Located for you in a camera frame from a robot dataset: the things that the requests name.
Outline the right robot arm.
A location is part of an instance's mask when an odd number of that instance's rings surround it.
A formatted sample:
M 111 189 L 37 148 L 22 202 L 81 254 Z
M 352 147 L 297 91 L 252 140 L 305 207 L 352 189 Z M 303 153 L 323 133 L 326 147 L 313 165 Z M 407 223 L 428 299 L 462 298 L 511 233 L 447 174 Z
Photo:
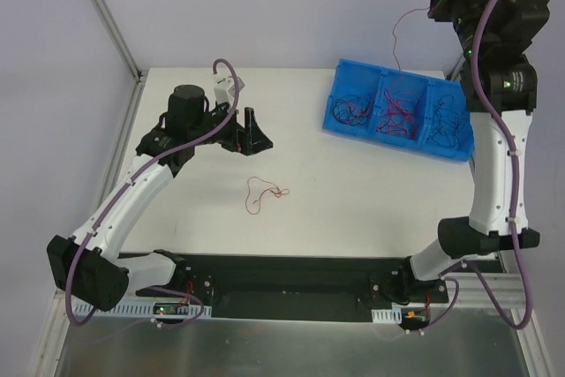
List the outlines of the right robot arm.
M 474 137 L 471 211 L 439 222 L 437 238 L 403 261 L 397 290 L 418 301 L 462 260 L 537 247 L 524 208 L 524 153 L 538 76 L 525 52 L 547 23 L 550 0 L 430 0 L 464 51 L 461 85 Z

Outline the left aluminium frame post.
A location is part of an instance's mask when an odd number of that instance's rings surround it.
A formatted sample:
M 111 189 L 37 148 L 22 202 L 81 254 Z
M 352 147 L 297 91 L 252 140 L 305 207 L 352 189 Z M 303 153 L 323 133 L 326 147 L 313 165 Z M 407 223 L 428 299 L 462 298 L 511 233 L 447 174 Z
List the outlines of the left aluminium frame post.
M 90 2 L 129 74 L 136 83 L 139 83 L 144 75 L 143 70 L 139 68 L 137 61 L 134 59 L 134 56 L 127 45 L 121 30 L 119 29 L 106 0 L 90 0 Z

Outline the aluminium frame post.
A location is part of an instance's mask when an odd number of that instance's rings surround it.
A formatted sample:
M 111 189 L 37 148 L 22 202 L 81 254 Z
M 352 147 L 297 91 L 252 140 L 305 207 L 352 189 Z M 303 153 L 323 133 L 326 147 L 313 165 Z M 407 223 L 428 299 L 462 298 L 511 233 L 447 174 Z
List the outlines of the aluminium frame post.
M 139 68 L 137 61 L 134 59 L 134 56 L 127 45 L 121 30 L 119 29 L 106 0 L 90 0 L 90 2 L 129 74 L 136 83 L 139 83 L 144 75 L 143 70 Z
M 453 24 L 463 55 L 450 77 L 473 81 L 522 63 L 524 51 L 546 23 L 548 1 L 488 0 L 476 16 Z

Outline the right aluminium frame post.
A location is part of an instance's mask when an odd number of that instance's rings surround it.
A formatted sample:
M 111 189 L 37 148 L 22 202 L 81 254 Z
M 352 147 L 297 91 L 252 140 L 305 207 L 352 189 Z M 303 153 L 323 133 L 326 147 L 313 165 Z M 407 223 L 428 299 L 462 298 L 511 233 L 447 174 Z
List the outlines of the right aluminium frame post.
M 453 24 L 463 55 L 450 77 L 473 81 L 522 63 L 524 51 L 546 23 L 548 1 L 488 0 L 476 16 Z

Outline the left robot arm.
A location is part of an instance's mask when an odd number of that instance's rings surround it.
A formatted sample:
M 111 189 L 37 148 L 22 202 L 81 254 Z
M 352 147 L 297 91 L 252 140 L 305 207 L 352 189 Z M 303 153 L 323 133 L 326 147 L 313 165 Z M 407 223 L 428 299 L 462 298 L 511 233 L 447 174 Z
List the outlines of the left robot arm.
M 56 286 L 107 312 L 124 295 L 157 286 L 166 296 L 180 295 L 188 281 L 182 257 L 165 250 L 120 258 L 124 241 L 146 208 L 194 157 L 197 147 L 218 144 L 245 156 L 273 146 L 257 125 L 254 111 L 237 121 L 237 102 L 244 82 L 216 82 L 215 101 L 194 85 L 175 87 L 157 125 L 144 135 L 122 180 L 94 214 L 71 236 L 55 236 L 47 246 Z

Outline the blue plastic three-compartment bin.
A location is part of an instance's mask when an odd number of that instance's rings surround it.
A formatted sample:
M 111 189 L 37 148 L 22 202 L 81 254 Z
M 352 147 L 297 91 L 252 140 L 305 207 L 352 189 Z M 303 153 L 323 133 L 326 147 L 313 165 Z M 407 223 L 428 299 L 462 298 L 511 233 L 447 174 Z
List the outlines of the blue plastic three-compartment bin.
M 347 59 L 335 69 L 322 128 L 458 162 L 474 151 L 459 83 Z

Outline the aluminium front rail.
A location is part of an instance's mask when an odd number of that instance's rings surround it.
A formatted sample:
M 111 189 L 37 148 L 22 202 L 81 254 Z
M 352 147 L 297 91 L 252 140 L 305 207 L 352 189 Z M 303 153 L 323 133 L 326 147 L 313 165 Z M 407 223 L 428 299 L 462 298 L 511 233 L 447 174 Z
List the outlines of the aluminium front rail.
M 307 269 L 189 270 L 175 275 L 169 283 L 142 283 L 133 286 L 133 278 L 120 269 L 115 276 L 78 277 L 72 283 L 72 296 L 107 312 L 125 296 L 178 298 L 193 297 L 204 305 L 233 304 L 237 295 L 245 299 L 271 295 L 353 296 L 373 309 L 412 304 L 445 305 L 460 296 L 468 302 L 494 302 L 510 305 L 525 302 L 521 282 L 512 275 L 482 275 L 470 263 L 461 273 L 418 282 L 399 271 L 331 271 Z

